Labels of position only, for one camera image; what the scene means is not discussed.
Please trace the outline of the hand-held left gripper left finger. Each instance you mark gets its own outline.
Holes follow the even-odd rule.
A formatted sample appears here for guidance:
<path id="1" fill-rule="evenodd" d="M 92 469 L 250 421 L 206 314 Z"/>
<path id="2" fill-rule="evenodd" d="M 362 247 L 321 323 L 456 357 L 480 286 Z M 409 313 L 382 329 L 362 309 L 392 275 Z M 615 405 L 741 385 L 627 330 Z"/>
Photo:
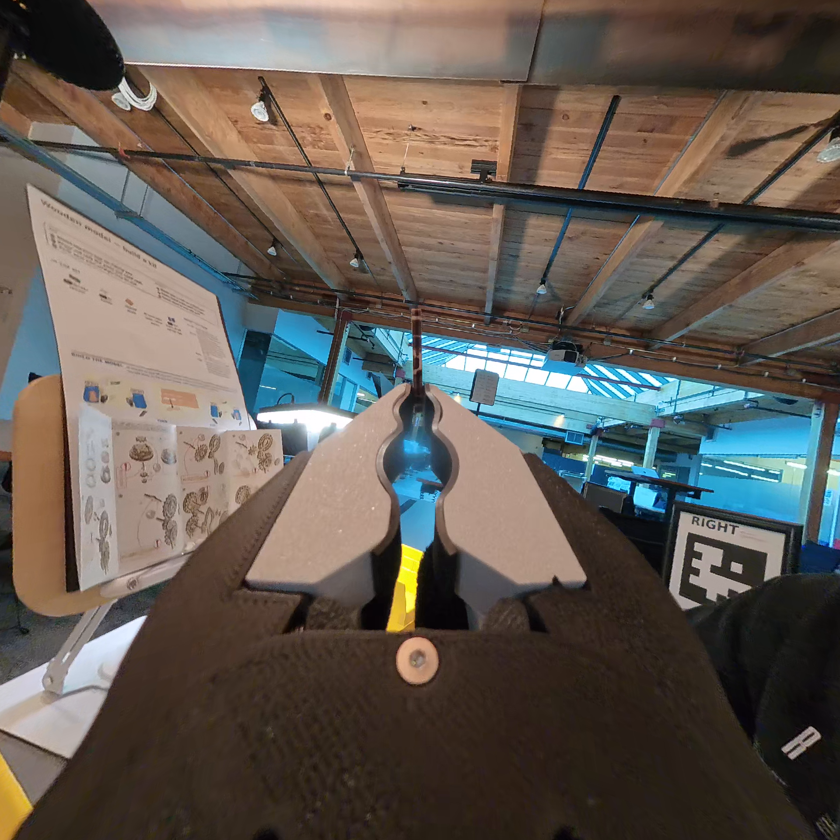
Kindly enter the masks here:
<path id="1" fill-rule="evenodd" d="M 402 562 L 400 502 L 408 385 L 389 391 L 310 453 L 245 583 L 325 597 L 384 628 Z"/>

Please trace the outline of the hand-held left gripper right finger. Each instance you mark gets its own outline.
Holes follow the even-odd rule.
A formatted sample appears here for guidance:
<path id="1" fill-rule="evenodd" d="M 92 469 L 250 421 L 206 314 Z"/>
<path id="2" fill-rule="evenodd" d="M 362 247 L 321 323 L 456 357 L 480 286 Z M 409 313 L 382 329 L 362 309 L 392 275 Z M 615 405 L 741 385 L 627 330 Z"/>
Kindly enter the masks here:
<path id="1" fill-rule="evenodd" d="M 455 593 L 479 629 L 504 599 L 557 582 L 580 589 L 586 574 L 520 448 L 434 385 L 432 432 L 450 472 L 436 529 L 455 556 Z"/>

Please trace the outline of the wooden piece round hole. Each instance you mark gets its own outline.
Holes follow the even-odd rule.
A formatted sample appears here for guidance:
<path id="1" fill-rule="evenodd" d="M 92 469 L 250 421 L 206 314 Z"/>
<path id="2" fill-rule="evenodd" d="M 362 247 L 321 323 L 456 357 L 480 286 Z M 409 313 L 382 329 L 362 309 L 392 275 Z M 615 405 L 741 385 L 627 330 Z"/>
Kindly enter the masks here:
<path id="1" fill-rule="evenodd" d="M 419 306 L 411 308 L 412 334 L 412 392 L 413 392 L 413 427 L 420 429 L 425 422 L 426 390 L 423 368 L 423 313 Z"/>

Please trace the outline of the background wooden desk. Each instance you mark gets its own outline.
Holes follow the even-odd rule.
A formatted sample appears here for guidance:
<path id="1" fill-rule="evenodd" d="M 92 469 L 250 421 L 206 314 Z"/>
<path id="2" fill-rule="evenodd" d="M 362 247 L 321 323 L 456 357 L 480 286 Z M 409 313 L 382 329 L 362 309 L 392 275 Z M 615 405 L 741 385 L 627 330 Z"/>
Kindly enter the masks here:
<path id="1" fill-rule="evenodd" d="M 641 468 L 633 472 L 624 469 L 604 468 L 608 480 L 621 480 L 628 484 L 628 495 L 637 515 L 650 514 L 665 522 L 669 520 L 678 498 L 697 501 L 714 490 L 688 485 L 659 477 L 653 470 Z"/>

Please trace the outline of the studio softbox light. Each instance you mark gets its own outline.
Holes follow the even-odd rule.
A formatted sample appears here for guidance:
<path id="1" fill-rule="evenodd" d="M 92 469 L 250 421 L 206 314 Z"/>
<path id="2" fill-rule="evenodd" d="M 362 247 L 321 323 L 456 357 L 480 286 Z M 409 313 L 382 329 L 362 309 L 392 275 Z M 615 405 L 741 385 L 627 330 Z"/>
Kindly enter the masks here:
<path id="1" fill-rule="evenodd" d="M 321 402 L 297 402 L 291 392 L 283 392 L 275 403 L 255 410 L 255 420 L 268 426 L 299 424 L 310 433 L 320 434 L 329 427 L 343 429 L 355 414 Z"/>

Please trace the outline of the yellow plastic bin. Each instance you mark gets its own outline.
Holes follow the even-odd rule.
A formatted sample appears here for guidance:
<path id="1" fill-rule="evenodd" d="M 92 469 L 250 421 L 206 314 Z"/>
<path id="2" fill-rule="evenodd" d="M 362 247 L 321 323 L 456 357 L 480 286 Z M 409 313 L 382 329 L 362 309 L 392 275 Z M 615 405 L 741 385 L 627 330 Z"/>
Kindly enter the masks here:
<path id="1" fill-rule="evenodd" d="M 21 783 L 1 755 L 1 839 L 14 839 L 32 811 Z"/>
<path id="2" fill-rule="evenodd" d="M 415 628 L 418 575 L 423 556 L 421 550 L 402 544 L 400 569 L 386 625 L 388 633 L 399 634 Z"/>

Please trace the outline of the white instruction poster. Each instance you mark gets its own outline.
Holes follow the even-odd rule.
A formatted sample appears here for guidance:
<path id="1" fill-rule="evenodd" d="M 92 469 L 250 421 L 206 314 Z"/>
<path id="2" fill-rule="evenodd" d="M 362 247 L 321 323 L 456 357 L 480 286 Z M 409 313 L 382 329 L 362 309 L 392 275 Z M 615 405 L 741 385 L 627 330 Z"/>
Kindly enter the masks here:
<path id="1" fill-rule="evenodd" d="M 27 185 L 66 414 L 252 429 L 222 310 L 209 290 Z"/>

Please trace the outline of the pale document holder board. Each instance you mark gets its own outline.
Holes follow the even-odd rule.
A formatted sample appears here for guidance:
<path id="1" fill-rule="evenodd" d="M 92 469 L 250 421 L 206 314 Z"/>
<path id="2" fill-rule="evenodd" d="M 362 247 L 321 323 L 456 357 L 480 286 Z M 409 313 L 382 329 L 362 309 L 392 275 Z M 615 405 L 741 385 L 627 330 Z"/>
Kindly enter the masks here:
<path id="1" fill-rule="evenodd" d="M 86 591 L 68 591 L 75 559 L 67 417 L 59 374 L 26 385 L 14 405 L 13 580 L 19 600 L 52 617 L 81 614 L 170 580 L 190 557 L 180 552 Z"/>

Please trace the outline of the white flat device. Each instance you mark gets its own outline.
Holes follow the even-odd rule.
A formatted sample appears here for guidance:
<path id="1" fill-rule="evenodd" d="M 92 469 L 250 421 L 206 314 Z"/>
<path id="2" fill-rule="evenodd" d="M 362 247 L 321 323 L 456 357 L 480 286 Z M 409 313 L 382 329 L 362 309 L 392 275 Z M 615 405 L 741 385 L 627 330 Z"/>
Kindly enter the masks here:
<path id="1" fill-rule="evenodd" d="M 70 759 L 143 622 L 138 617 L 94 639 L 89 628 L 74 630 L 47 664 L 2 684 L 2 731 Z"/>

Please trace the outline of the dark rounded fuzzy object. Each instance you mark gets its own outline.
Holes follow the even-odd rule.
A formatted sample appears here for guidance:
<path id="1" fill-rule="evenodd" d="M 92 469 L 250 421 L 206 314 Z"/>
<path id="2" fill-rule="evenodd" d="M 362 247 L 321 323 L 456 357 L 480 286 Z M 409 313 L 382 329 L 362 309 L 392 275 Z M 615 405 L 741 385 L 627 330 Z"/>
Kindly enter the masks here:
<path id="1" fill-rule="evenodd" d="M 2 90 L 15 57 L 93 91 L 115 89 L 124 77 L 122 52 L 86 1 L 2 1 Z"/>

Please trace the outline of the black ceiling rail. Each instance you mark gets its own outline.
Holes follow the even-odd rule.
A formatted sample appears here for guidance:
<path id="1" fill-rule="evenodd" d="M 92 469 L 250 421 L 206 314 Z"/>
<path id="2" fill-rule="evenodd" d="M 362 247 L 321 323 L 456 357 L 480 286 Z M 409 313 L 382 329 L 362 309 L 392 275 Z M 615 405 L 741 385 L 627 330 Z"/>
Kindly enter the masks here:
<path id="1" fill-rule="evenodd" d="M 286 164 L 267 161 L 228 159 L 212 155 L 159 152 L 155 150 L 120 149 L 87 143 L 29 140 L 2 126 L 3 142 L 33 146 L 45 151 L 70 154 L 107 155 L 123 162 L 179 163 L 210 165 L 234 174 L 304 175 L 320 180 L 342 180 L 354 185 L 376 182 L 395 186 L 398 190 L 465 199 L 483 203 L 500 203 L 534 212 L 542 208 L 580 209 L 590 214 L 618 215 L 634 220 L 651 217 L 676 220 L 687 224 L 722 224 L 725 226 L 781 228 L 797 233 L 838 236 L 838 213 L 807 209 L 762 206 L 742 203 L 713 203 L 699 199 L 651 196 L 642 194 L 593 191 L 571 187 L 527 185 L 493 182 L 442 175 L 390 174 L 368 171 L 345 171 L 330 167 Z"/>

